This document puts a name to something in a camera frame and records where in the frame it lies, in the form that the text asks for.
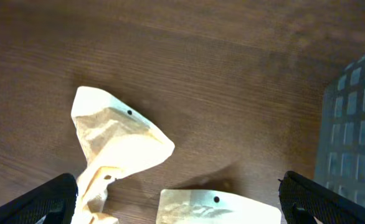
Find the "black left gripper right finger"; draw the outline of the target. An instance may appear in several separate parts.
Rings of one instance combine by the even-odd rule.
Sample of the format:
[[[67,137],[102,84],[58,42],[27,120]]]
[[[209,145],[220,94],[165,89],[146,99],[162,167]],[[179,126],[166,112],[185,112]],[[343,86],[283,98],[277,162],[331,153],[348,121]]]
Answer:
[[[288,223],[365,223],[365,208],[293,171],[278,189]]]

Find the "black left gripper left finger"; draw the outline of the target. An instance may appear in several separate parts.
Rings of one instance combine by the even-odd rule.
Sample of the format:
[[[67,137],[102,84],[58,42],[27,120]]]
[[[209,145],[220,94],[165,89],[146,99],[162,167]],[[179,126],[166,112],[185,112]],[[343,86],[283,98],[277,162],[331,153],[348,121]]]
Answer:
[[[78,187],[64,173],[0,207],[0,224],[70,224]]]

